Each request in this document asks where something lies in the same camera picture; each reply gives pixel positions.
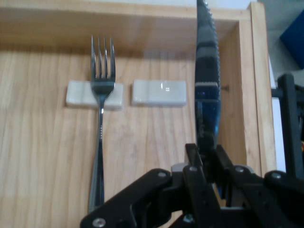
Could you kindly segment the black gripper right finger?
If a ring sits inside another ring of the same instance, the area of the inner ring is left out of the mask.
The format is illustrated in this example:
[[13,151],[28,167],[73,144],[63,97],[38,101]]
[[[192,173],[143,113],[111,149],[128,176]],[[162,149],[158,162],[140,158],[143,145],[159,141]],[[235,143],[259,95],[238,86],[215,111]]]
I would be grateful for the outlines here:
[[228,207],[248,209],[263,228],[304,226],[303,180],[282,171],[260,177],[246,166],[234,165],[221,145],[213,161],[215,183]]

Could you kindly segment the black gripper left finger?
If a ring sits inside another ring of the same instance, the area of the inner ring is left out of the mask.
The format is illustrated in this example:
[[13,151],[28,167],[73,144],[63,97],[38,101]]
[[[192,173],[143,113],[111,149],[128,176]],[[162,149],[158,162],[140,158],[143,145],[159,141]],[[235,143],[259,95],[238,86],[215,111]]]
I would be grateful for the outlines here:
[[203,173],[213,148],[186,145],[189,163],[178,171],[153,169],[85,216],[82,228],[157,228],[175,211],[177,227],[219,228],[220,207]]

